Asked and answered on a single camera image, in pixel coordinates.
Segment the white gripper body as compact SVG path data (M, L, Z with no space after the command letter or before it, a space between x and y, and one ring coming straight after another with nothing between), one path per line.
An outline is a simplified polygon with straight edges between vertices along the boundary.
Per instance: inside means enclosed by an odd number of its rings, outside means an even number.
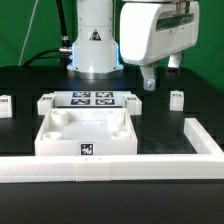
M120 15L120 53L125 63L147 65L194 46L199 3L127 2Z

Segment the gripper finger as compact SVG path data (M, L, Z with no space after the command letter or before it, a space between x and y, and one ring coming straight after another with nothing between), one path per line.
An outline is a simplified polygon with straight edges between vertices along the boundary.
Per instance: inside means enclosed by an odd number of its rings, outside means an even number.
M168 67L169 68L179 68L182 59L183 59L183 52L177 52L177 53L172 54L169 57Z
M154 91L156 88L156 68L154 64L140 67L143 76L143 88L147 91Z

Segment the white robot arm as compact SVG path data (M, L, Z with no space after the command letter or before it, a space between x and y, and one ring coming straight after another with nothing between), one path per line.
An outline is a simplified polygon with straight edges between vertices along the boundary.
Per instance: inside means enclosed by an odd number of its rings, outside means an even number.
M156 88L155 63L167 57L168 74L176 76L183 51L198 39L197 0L121 0L120 35L114 38L116 0L77 0L78 37L71 47L70 73L105 79L125 63L137 65L143 87Z

